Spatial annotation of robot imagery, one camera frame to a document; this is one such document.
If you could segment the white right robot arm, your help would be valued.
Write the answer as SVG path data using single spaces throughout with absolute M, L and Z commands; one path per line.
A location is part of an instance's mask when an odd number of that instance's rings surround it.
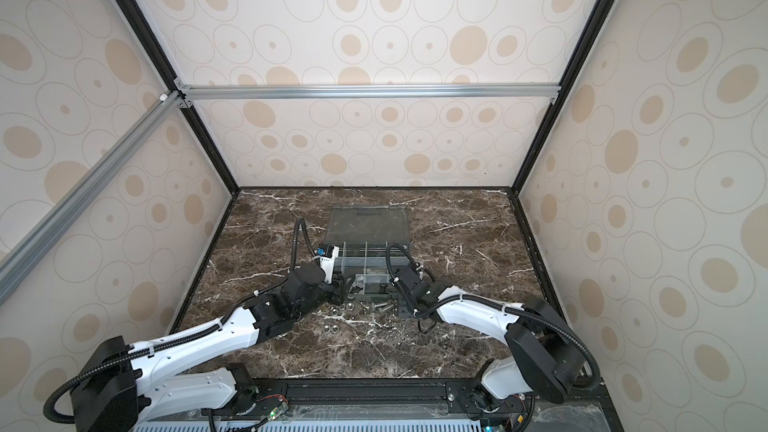
M 432 282 L 410 266 L 390 267 L 388 273 L 415 319 L 465 327 L 508 347 L 509 357 L 490 360 L 478 373 L 472 391 L 478 405 L 493 408 L 520 393 L 561 404 L 578 386 L 583 368 L 591 372 L 585 386 L 599 384 L 594 355 L 547 302 L 491 300 Z

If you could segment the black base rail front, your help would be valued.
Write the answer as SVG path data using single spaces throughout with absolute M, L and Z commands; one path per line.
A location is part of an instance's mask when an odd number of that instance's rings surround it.
M 230 405 L 165 413 L 138 431 L 620 431 L 605 387 L 555 404 L 480 406 L 469 379 L 256 379 Z

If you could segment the black corner frame post right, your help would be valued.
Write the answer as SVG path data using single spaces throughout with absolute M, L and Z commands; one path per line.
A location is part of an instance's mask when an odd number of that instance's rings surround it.
M 537 127 L 533 141 L 528 147 L 521 168 L 511 186 L 513 197 L 518 197 L 521 194 L 525 183 L 531 175 L 534 165 L 554 128 L 566 100 L 583 70 L 586 60 L 592 51 L 615 2 L 616 0 L 596 0 L 590 15 L 587 17 L 586 25 L 576 42 L 575 48 L 571 53 L 570 59 L 564 70 L 564 74 L 559 82 L 560 89 L 558 95 L 546 109 L 543 119 Z

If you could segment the silver aluminium crossbar rear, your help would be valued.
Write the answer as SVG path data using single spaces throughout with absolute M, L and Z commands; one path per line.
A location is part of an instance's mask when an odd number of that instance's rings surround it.
M 192 86 L 181 88 L 192 100 L 216 99 L 426 99 L 475 97 L 557 97 L 555 83 L 406 84 L 302 86 Z

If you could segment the black corner frame post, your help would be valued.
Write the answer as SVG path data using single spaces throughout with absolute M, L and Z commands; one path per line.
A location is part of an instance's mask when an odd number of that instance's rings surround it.
M 518 197 L 521 194 L 525 183 L 531 175 L 534 165 L 554 128 L 566 100 L 583 70 L 586 60 L 592 51 L 615 2 L 616 0 L 596 0 L 590 15 L 587 17 L 586 25 L 576 42 L 575 48 L 571 53 L 570 59 L 564 70 L 564 74 L 559 82 L 560 89 L 558 95 L 546 109 L 543 119 L 537 127 L 533 141 L 528 147 L 521 168 L 511 186 L 513 197 Z
M 114 0 L 130 29 L 138 39 L 143 51 L 147 55 L 155 71 L 163 84 L 171 92 L 178 92 L 185 101 L 181 112 L 190 126 L 198 142 L 202 146 L 207 158 L 210 160 L 219 178 L 231 196 L 236 196 L 240 190 L 229 167 L 225 164 L 222 154 L 215 145 L 211 134 L 204 125 L 198 111 L 190 99 L 182 92 L 179 77 L 174 69 L 165 49 L 161 45 L 157 35 L 147 20 L 137 0 Z

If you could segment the black corner frame post left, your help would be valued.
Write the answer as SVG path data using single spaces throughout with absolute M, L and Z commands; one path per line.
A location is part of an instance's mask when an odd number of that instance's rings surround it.
M 229 167 L 225 164 L 222 154 L 215 145 L 211 134 L 204 125 L 198 111 L 190 99 L 182 92 L 179 77 L 174 69 L 165 49 L 161 45 L 157 35 L 147 20 L 137 0 L 114 0 L 130 29 L 138 39 L 143 51 L 147 55 L 155 71 L 163 84 L 171 92 L 178 92 L 185 101 L 181 112 L 190 126 L 198 142 L 202 146 L 207 158 L 210 160 L 219 178 L 231 196 L 236 196 L 240 190 Z

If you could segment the pile of screws and nuts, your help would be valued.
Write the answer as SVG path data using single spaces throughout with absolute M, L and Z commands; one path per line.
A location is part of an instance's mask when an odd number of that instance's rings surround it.
M 403 330 L 402 321 L 395 312 L 393 302 L 348 302 L 341 306 L 325 306 L 318 314 L 329 326 L 339 326 L 373 338 Z

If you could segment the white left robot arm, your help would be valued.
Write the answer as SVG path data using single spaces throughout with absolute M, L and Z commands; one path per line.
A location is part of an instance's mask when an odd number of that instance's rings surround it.
M 222 317 L 172 335 L 128 344 L 102 342 L 76 376 L 69 395 L 78 431 L 128 431 L 159 401 L 181 373 L 216 357 L 291 331 L 326 303 L 345 301 L 345 280 L 316 261 L 290 271 L 280 283 L 254 291 Z

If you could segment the clear plastic compartment box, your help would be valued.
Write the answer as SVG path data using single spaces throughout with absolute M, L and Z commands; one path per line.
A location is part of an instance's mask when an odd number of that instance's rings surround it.
M 345 302 L 400 301 L 386 263 L 406 266 L 404 254 L 387 247 L 411 247 L 407 210 L 403 206 L 335 206 L 331 210 L 318 254 L 333 261 L 332 280 Z

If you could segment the silver aluminium rail left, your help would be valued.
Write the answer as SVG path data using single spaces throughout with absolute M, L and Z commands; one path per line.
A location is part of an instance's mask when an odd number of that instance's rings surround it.
M 167 115 L 179 108 L 181 102 L 178 91 L 169 91 L 164 99 L 157 101 L 6 256 L 1 263 L 2 302 L 8 300 Z

